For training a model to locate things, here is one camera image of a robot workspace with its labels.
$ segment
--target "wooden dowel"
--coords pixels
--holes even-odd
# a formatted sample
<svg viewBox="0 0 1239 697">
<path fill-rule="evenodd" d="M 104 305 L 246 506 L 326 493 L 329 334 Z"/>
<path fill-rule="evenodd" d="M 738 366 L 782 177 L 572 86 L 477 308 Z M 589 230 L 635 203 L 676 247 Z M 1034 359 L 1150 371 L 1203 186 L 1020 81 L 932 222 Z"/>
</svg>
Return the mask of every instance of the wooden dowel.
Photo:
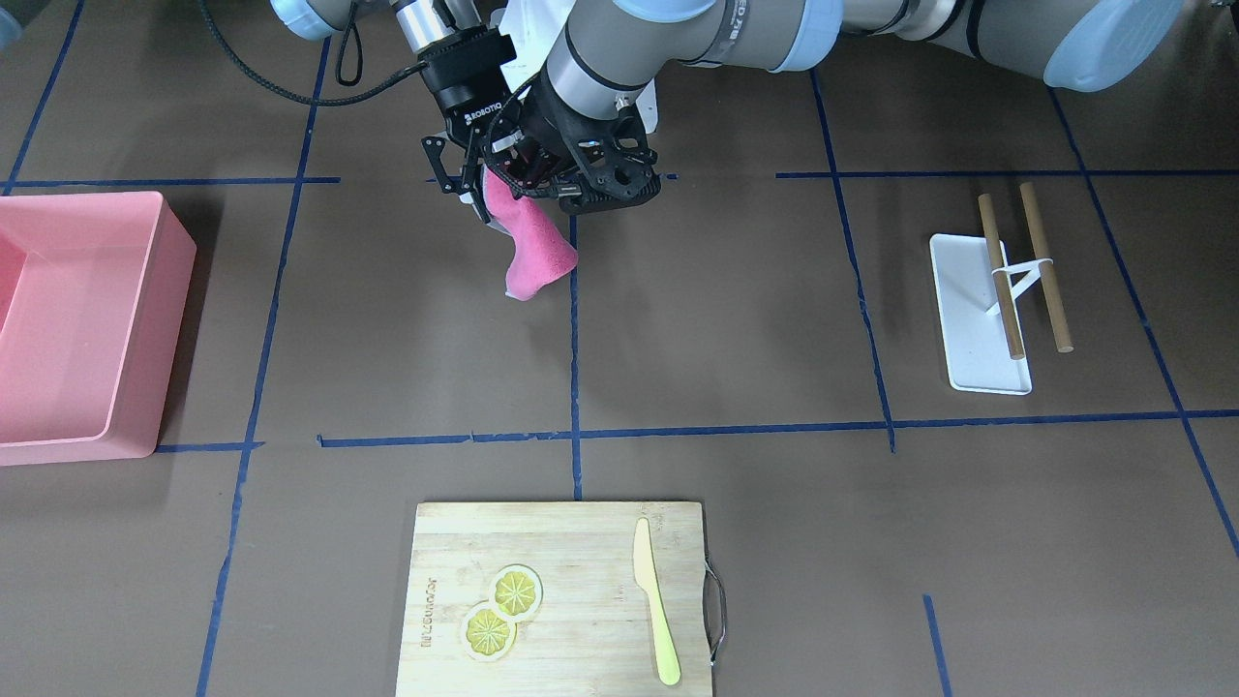
<svg viewBox="0 0 1239 697">
<path fill-rule="evenodd" d="M 994 199 L 983 193 L 976 201 L 981 207 L 981 228 L 985 229 L 985 246 L 990 251 L 990 266 L 1001 269 L 1002 248 L 999 245 L 999 223 L 994 217 Z M 1015 316 L 1015 298 L 1011 297 L 1011 279 L 1006 271 L 994 274 L 994 291 L 999 297 L 999 311 L 1002 314 L 1002 329 L 1007 337 L 1007 353 L 1012 361 L 1025 358 L 1023 337 L 1020 336 L 1020 322 Z"/>
<path fill-rule="evenodd" d="M 1041 208 L 1037 206 L 1037 192 L 1032 188 L 1032 182 L 1020 184 L 1020 197 L 1023 198 L 1023 212 L 1028 218 L 1032 253 L 1038 259 L 1049 259 L 1046 227 L 1041 219 Z M 1049 310 L 1049 326 L 1054 329 L 1054 343 L 1058 345 L 1058 353 L 1070 354 L 1075 348 L 1075 343 L 1072 340 L 1072 331 L 1067 326 L 1063 295 L 1058 288 L 1058 274 L 1054 271 L 1054 264 L 1049 261 L 1041 262 L 1041 288 L 1046 293 L 1046 307 Z"/>
</svg>

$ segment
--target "lemon slice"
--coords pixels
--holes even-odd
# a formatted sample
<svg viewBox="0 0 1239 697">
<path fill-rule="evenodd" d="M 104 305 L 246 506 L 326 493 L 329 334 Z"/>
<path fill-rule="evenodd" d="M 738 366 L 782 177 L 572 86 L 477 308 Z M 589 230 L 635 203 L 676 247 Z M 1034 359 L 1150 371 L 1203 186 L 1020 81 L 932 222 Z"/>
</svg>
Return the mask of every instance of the lemon slice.
<svg viewBox="0 0 1239 697">
<path fill-rule="evenodd" d="M 494 613 L 489 603 L 475 605 L 461 623 L 461 641 L 476 661 L 498 661 L 517 640 L 517 625 Z"/>
<path fill-rule="evenodd" d="M 525 621 L 541 605 L 541 579 L 523 565 L 503 567 L 491 584 L 491 607 L 501 618 Z"/>
</svg>

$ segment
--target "pink sock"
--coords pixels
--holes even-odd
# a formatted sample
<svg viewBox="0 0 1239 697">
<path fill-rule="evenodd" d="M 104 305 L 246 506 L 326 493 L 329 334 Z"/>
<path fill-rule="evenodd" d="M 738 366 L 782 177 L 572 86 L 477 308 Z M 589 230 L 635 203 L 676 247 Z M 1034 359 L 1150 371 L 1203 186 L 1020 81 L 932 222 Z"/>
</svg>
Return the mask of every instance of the pink sock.
<svg viewBox="0 0 1239 697">
<path fill-rule="evenodd" d="M 517 245 L 508 266 L 509 296 L 529 300 L 541 286 L 576 267 L 576 249 L 533 199 L 513 199 L 512 189 L 491 170 L 486 170 L 482 194 L 491 217 Z"/>
</svg>

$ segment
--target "pink plastic bin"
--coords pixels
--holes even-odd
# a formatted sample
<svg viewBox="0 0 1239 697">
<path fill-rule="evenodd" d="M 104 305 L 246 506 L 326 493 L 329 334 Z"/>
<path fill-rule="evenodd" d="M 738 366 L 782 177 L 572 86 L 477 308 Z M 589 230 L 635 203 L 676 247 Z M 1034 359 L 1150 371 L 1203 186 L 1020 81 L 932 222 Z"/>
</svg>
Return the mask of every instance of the pink plastic bin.
<svg viewBox="0 0 1239 697">
<path fill-rule="evenodd" d="M 155 451 L 195 250 L 155 191 L 0 197 L 0 465 Z"/>
</svg>

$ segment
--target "wooden cutting board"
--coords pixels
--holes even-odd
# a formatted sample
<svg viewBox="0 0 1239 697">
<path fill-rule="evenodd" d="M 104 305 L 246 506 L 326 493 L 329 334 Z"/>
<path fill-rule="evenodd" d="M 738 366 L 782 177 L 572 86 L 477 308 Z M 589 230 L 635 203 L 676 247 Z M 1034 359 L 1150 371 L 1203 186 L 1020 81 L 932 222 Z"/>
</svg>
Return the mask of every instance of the wooden cutting board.
<svg viewBox="0 0 1239 697">
<path fill-rule="evenodd" d="M 633 577 L 642 516 L 683 673 L 672 687 L 658 680 L 649 607 Z M 543 603 L 507 655 L 476 661 L 461 621 L 508 565 L 538 572 Z M 700 504 L 422 504 L 396 697 L 710 697 L 704 578 Z"/>
</svg>

